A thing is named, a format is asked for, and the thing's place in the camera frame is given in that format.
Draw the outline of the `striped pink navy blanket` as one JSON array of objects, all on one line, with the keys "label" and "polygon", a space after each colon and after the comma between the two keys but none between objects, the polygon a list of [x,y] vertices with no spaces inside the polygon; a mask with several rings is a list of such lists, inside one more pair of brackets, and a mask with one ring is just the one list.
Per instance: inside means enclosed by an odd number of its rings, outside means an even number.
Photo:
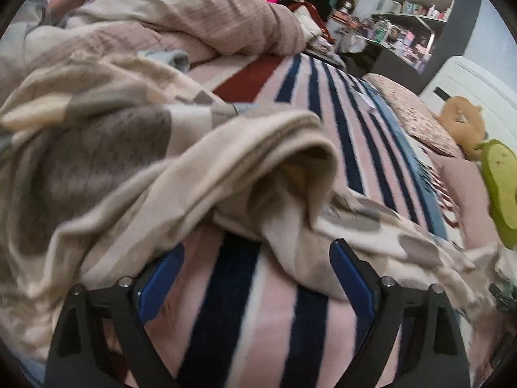
[{"label": "striped pink navy blanket", "polygon": [[185,74],[138,56],[102,60],[123,98],[165,131],[159,160],[110,198],[116,223],[86,281],[133,276],[186,246],[179,282],[148,328],[183,387],[324,387],[338,380],[351,312],[330,265],[338,238],[409,286],[439,283],[472,314],[470,263],[435,230],[348,188],[318,116],[283,106],[242,111]]}]

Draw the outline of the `dark grey shelf unit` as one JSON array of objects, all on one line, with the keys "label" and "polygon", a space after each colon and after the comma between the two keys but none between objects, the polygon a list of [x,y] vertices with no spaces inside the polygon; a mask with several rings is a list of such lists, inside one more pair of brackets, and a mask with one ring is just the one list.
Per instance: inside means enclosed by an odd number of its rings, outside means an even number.
[{"label": "dark grey shelf unit", "polygon": [[352,16],[363,42],[342,49],[357,78],[380,74],[416,94],[452,56],[462,55],[476,24],[481,0],[364,0]]}]

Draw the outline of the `plain pink pillow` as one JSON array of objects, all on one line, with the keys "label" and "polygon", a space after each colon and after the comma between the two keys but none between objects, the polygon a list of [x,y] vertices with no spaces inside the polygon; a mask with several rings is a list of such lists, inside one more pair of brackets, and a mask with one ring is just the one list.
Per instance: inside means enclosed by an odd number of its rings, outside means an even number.
[{"label": "plain pink pillow", "polygon": [[500,243],[495,223],[489,214],[490,200],[479,167],[462,158],[445,157],[433,152],[428,156],[456,207],[464,248],[471,250]]}]

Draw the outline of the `floral pink pillow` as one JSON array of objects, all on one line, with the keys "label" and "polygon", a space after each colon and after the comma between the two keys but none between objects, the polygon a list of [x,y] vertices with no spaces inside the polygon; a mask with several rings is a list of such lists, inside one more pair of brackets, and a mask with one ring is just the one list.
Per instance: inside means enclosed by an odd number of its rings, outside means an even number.
[{"label": "floral pink pillow", "polygon": [[417,139],[437,154],[453,158],[463,157],[452,136],[418,95],[380,74],[369,73],[362,79],[379,91],[410,137]]}]

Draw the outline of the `light blue folded garment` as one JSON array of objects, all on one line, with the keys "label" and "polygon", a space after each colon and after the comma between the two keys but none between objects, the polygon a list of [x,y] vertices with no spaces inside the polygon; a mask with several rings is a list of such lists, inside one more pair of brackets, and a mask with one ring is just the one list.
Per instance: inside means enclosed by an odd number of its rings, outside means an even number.
[{"label": "light blue folded garment", "polygon": [[182,73],[187,73],[190,69],[190,59],[188,54],[182,50],[173,51],[156,51],[156,50],[143,50],[138,52],[139,56],[151,59],[156,62],[160,62],[169,67],[175,68]]}]

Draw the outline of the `white bed headboard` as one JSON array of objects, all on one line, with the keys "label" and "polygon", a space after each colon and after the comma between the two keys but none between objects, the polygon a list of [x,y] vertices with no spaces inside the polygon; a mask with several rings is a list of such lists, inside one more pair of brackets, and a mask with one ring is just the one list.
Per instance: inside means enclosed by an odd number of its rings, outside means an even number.
[{"label": "white bed headboard", "polygon": [[446,100],[462,96],[481,108],[486,132],[517,148],[517,95],[503,81],[463,56],[453,56],[422,90],[420,98],[438,114]]}]

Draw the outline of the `white cushion on chair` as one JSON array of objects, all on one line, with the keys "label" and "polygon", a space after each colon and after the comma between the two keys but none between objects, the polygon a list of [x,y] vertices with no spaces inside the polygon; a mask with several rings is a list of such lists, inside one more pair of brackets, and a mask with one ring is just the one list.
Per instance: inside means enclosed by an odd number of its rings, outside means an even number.
[{"label": "white cushion on chair", "polygon": [[297,19],[300,24],[303,38],[306,44],[313,41],[314,39],[318,39],[323,35],[321,27],[318,26],[318,23],[313,20],[309,9],[305,5],[300,5],[297,9],[294,10],[293,16]]}]

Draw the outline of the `beige patterned fleece pants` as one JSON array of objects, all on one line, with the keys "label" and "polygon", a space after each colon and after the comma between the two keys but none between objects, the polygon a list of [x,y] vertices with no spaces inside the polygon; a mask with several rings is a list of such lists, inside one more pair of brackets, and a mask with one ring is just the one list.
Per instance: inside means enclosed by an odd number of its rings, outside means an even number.
[{"label": "beige patterned fleece pants", "polygon": [[460,251],[337,177],[318,116],[224,103],[180,71],[136,55],[75,53],[31,73],[1,108],[1,334],[47,357],[71,285],[138,274],[200,222],[267,243],[284,271],[345,294],[342,238],[401,283],[441,284],[469,321],[513,256]]}]

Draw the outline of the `brown plush toy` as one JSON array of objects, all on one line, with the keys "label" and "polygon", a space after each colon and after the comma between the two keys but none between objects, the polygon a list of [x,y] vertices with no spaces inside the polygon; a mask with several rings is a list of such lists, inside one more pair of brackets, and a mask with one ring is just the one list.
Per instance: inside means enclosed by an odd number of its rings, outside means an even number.
[{"label": "brown plush toy", "polygon": [[462,96],[454,96],[443,105],[438,121],[466,158],[480,160],[486,128],[479,106]]}]

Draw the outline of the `pink beige striped comforter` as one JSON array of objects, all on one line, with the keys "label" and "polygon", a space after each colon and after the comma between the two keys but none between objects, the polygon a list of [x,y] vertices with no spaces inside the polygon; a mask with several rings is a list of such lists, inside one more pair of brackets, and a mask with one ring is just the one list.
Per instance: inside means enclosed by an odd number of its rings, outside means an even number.
[{"label": "pink beige striped comforter", "polygon": [[1,39],[1,99],[76,51],[182,50],[196,64],[305,47],[293,12],[266,0],[26,0]]}]

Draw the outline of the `green avocado plush toy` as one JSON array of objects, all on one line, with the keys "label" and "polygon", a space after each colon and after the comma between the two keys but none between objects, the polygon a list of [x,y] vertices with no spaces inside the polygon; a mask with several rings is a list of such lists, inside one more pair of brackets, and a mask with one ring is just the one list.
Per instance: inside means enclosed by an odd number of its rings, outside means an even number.
[{"label": "green avocado plush toy", "polygon": [[516,250],[516,185],[515,153],[497,139],[480,145],[480,170],[490,199],[489,212],[501,242]]}]

